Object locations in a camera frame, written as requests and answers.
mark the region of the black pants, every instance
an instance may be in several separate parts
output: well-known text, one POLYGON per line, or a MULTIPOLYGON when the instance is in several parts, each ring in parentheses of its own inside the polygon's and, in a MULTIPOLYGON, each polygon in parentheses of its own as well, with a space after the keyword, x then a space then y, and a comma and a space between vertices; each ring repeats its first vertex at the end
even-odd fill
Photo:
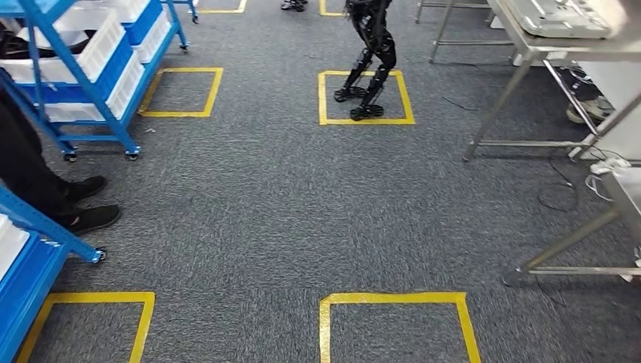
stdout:
POLYGON ((0 179, 49 218, 69 223, 77 209, 65 199, 68 183, 42 158, 42 143, 14 100, 0 91, 0 179))

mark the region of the person's foot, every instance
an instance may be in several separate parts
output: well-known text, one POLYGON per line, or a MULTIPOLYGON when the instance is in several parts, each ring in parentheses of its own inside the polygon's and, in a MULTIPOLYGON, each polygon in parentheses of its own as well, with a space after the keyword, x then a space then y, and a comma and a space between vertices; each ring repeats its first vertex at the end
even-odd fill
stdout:
POLYGON ((367 106, 358 106, 349 112, 349 116, 354 121, 362 119, 374 119, 381 117, 385 111, 378 104, 368 104, 367 106))
POLYGON ((92 176, 83 181, 67 183, 64 191, 65 198, 71 203, 100 193, 107 186, 107 179, 103 176, 92 176))
MULTIPOLYGON (((581 106, 583 106, 592 121, 596 124, 603 122, 608 118, 608 116, 615 112, 615 108, 603 96, 599 96, 593 100, 581 101, 581 106)), ((573 123, 585 123, 571 104, 568 105, 565 115, 573 123)))
POLYGON ((362 87, 341 88, 334 91, 334 100, 336 102, 345 102, 354 98, 363 98, 367 91, 362 87))
POLYGON ((107 228, 120 219, 120 208, 116 205, 98 206, 79 212, 71 223, 62 224, 69 232, 80 236, 85 233, 107 228))

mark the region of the metal frame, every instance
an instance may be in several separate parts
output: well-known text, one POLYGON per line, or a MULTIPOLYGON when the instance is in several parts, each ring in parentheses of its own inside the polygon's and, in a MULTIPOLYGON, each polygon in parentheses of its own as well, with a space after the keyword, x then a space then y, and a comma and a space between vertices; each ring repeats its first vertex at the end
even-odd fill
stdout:
MULTIPOLYGON (((418 10, 416 10, 416 16, 414 17, 414 23, 420 23, 420 17, 423 14, 423 8, 446 8, 447 4, 441 2, 418 2, 418 10)), ((484 4, 452 4, 452 8, 457 9, 489 9, 488 5, 484 4)))
MULTIPOLYGON (((631 175, 625 177, 628 179, 638 178, 638 175, 631 175)), ((615 199, 605 212, 598 215, 579 229, 567 234, 566 236, 555 241, 551 246, 546 248, 543 252, 536 255, 529 261, 521 264, 515 270, 508 272, 503 276, 503 283, 507 286, 514 286, 519 279, 526 274, 530 275, 632 275, 641 276, 641 268, 631 267, 567 267, 567 266, 542 266, 546 261, 552 259, 554 256, 566 251, 569 247, 581 242, 585 237, 595 231, 607 226, 609 223, 619 219, 621 216, 626 216, 630 227, 632 227, 633 235, 639 237, 641 231, 639 227, 639 219, 641 214, 636 207, 635 191, 632 190, 628 193, 628 188, 638 188, 638 185, 623 186, 618 180, 618 177, 613 173, 603 176, 603 181, 615 199)))
POLYGON ((499 98, 494 102, 492 108, 488 111, 483 119, 481 127, 478 129, 474 135, 472 141, 469 143, 469 146, 463 154, 463 161, 469 161, 474 157, 474 153, 479 146, 504 146, 504 147, 579 147, 580 150, 573 157, 575 159, 580 158, 585 152, 587 152, 594 144, 607 133, 609 130, 614 128, 620 121, 622 121, 628 114, 634 110, 634 108, 641 103, 641 95, 629 103, 624 109, 619 110, 614 116, 612 121, 608 124, 607 127, 597 127, 594 124, 594 121, 588 116, 587 111, 573 95, 573 92, 569 85, 567 85, 559 75, 559 73, 554 69, 552 64, 546 59, 548 54, 546 52, 530 52, 529 54, 524 54, 524 60, 521 66, 514 72, 512 78, 509 80, 506 88, 503 90, 503 93, 499 98), (542 61, 546 69, 550 72, 556 84, 561 88, 563 94, 570 101, 572 106, 577 110, 579 116, 587 124, 588 128, 594 138, 588 142, 583 143, 582 141, 532 141, 532 140, 491 140, 483 138, 488 132, 490 127, 496 122, 497 115, 499 111, 503 108, 503 105, 508 101, 512 96, 514 90, 523 80, 525 75, 530 70, 531 65, 535 61, 542 61))
POLYGON ((82 90, 87 94, 89 100, 95 104, 98 111, 101 113, 104 121, 94 121, 94 120, 76 120, 70 123, 51 123, 48 117, 45 114, 45 108, 42 106, 37 107, 37 111, 33 112, 33 104, 43 105, 42 101, 42 81, 41 73, 39 68, 39 53, 36 48, 35 42, 29 42, 29 54, 33 60, 33 71, 34 79, 36 80, 36 99, 32 102, 27 96, 22 94, 21 90, 16 88, 11 82, 11 78, 8 74, 2 74, 0 76, 0 82, 4 84, 9 94, 13 99, 18 103, 21 110, 26 111, 26 115, 29 118, 33 119, 36 124, 41 126, 49 136, 51 136, 56 145, 60 147, 62 152, 65 154, 65 157, 68 160, 74 160, 76 154, 76 148, 70 144, 70 141, 118 141, 125 148, 125 155, 130 159, 135 159, 140 153, 140 147, 132 140, 131 136, 127 131, 127 126, 131 121, 131 118, 134 116, 136 109, 138 108, 138 103, 140 103, 144 93, 146 92, 147 86, 153 78, 154 71, 158 68, 162 56, 165 54, 169 43, 173 39, 174 35, 178 34, 178 37, 181 42, 181 48, 187 50, 188 42, 184 35, 180 20, 178 19, 178 14, 176 13, 174 0, 165 0, 166 4, 169 6, 169 12, 172 15, 172 28, 169 31, 169 34, 163 41, 160 49, 157 54, 153 57, 153 60, 149 64, 145 64, 145 72, 142 80, 140 81, 138 87, 134 92, 134 96, 130 100, 130 104, 125 110, 122 119, 118 120, 111 112, 110 108, 106 105, 106 101, 102 100, 101 96, 98 94, 97 89, 94 85, 91 84, 85 73, 82 71, 76 59, 71 54, 70 50, 63 43, 60 35, 56 32, 53 27, 53 23, 62 15, 69 6, 71 6, 74 1, 71 0, 59 0, 58 3, 55 3, 52 9, 47 13, 43 12, 41 8, 36 4, 34 0, 17 0, 17 2, 22 7, 22 11, 15 14, 7 14, 4 12, 2 15, 4 17, 22 17, 26 20, 26 25, 28 27, 29 36, 32 36, 31 39, 34 39, 34 27, 38 27, 45 38, 51 44, 51 47, 54 49, 58 57, 64 62, 65 66, 70 70, 73 76, 78 80, 78 84, 82 87, 82 90), (62 130, 63 126, 108 126, 113 133, 112 135, 92 135, 92 134, 67 134, 62 130))
POLYGON ((587 61, 603 61, 603 60, 612 60, 615 58, 618 60, 639 60, 639 52, 629 52, 625 54, 624 52, 619 51, 614 52, 612 49, 605 47, 605 49, 600 49, 599 51, 591 54, 590 51, 592 47, 596 47, 595 42, 598 40, 571 40, 566 39, 545 39, 545 38, 532 38, 529 35, 525 35, 522 29, 518 24, 515 24, 515 20, 511 18, 511 15, 506 14, 508 11, 505 9, 506 2, 509 0, 488 0, 488 7, 492 13, 491 16, 496 14, 501 23, 505 26, 505 30, 508 33, 512 41, 469 41, 469 40, 456 40, 456 41, 444 41, 442 40, 447 22, 451 15, 453 8, 465 8, 464 5, 455 4, 454 0, 447 0, 444 4, 439 4, 438 6, 433 3, 427 3, 426 6, 445 8, 443 17, 439 24, 437 31, 436 40, 434 41, 434 47, 429 57, 430 63, 434 62, 436 52, 439 45, 514 45, 516 48, 515 54, 521 54, 523 56, 523 62, 519 68, 514 72, 512 78, 508 82, 506 88, 503 90, 503 93, 499 98, 494 102, 494 105, 485 115, 485 118, 482 122, 481 127, 474 135, 472 140, 469 143, 469 146, 463 154, 463 161, 469 161, 474 157, 474 153, 479 146, 489 146, 489 147, 574 147, 574 151, 571 153, 571 158, 573 160, 581 158, 590 148, 592 148, 595 143, 607 132, 612 130, 619 124, 626 116, 630 114, 639 104, 641 104, 641 95, 638 95, 634 98, 626 107, 617 112, 612 116, 612 118, 607 122, 603 123, 601 126, 597 127, 594 122, 589 117, 587 111, 581 106, 581 103, 576 99, 571 90, 571 87, 565 84, 562 80, 562 77, 554 69, 553 65, 550 63, 550 60, 556 60, 558 57, 561 60, 573 59, 573 60, 587 60, 587 61), (555 82, 563 94, 567 97, 570 103, 577 110, 579 116, 587 124, 590 129, 590 134, 592 138, 588 138, 589 141, 535 141, 535 140, 491 140, 485 139, 485 134, 489 131, 490 127, 494 124, 497 118, 497 114, 503 108, 503 105, 508 101, 512 96, 512 93, 525 77, 529 71, 532 64, 536 61, 541 61, 546 69, 550 72, 555 82))
MULTIPOLYGON (((167 4, 167 0, 160 0, 160 2, 167 4)), ((175 5, 188 5, 191 11, 191 21, 194 22, 194 24, 198 24, 198 13, 196 12, 194 0, 173 0, 173 2, 175 5)))
POLYGON ((444 8, 443 16, 441 21, 438 23, 438 30, 436 32, 436 39, 432 42, 434 45, 432 51, 429 54, 429 63, 434 63, 436 57, 436 52, 438 47, 441 45, 514 45, 514 42, 509 40, 443 40, 443 34, 445 33, 445 28, 447 27, 447 22, 450 20, 450 15, 452 14, 452 9, 484 9, 489 10, 488 17, 485 19, 486 23, 490 23, 494 17, 494 12, 491 10, 490 5, 484 4, 458 4, 454 3, 454 0, 447 0, 445 3, 434 3, 434 2, 419 2, 418 11, 416 12, 416 17, 414 18, 415 23, 420 22, 420 16, 423 12, 423 8, 444 8))
POLYGON ((3 319, 7 319, 2 323, 8 327, 0 337, 0 361, 11 361, 67 256, 74 253, 85 262, 96 263, 105 257, 105 251, 83 242, 3 187, 0 213, 16 226, 31 230, 29 240, 0 280, 0 306, 3 319))

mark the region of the white plastic bin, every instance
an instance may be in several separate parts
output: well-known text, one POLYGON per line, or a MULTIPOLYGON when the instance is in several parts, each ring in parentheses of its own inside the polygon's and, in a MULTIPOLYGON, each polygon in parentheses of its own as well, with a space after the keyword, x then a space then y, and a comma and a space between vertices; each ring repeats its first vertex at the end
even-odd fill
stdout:
POLYGON ((134 23, 141 16, 150 0, 95 0, 76 2, 73 7, 85 10, 113 9, 120 23, 134 23))
MULTIPOLYGON (((77 20, 79 12, 81 11, 78 9, 69 9, 65 16, 69 16, 70 19, 73 17, 76 20, 69 23, 77 23, 77 27, 83 28, 77 20)), ((93 17, 91 18, 93 23, 100 23, 101 25, 82 53, 75 57, 89 80, 95 82, 107 65, 111 54, 116 50, 120 39, 125 35, 125 30, 118 22, 115 11, 107 9, 92 11, 91 16, 93 17)), ((41 59, 39 64, 42 80, 45 82, 78 83, 60 58, 41 59)), ((33 77, 33 63, 30 59, 0 60, 0 67, 5 68, 16 83, 30 84, 36 82, 33 77)))
MULTIPOLYGON (((107 99, 107 106, 117 119, 122 119, 143 73, 144 67, 134 53, 107 99)), ((54 123, 70 123, 77 120, 104 121, 104 117, 94 104, 46 104, 45 112, 54 123)))
POLYGON ((28 239, 28 233, 14 226, 7 216, 0 214, 0 280, 7 274, 28 239))
POLYGON ((163 40, 167 37, 169 30, 172 28, 170 22, 167 21, 165 12, 156 19, 156 22, 151 27, 151 30, 144 37, 140 45, 134 45, 133 49, 138 53, 141 63, 147 64, 151 62, 153 56, 158 52, 163 40))

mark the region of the white machine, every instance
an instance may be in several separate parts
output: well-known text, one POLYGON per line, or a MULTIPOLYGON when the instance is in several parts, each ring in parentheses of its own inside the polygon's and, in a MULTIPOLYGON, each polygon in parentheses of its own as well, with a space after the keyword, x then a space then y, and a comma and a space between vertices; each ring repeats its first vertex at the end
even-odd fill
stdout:
POLYGON ((546 38, 607 38, 610 26, 586 0, 513 0, 507 2, 521 27, 546 38))

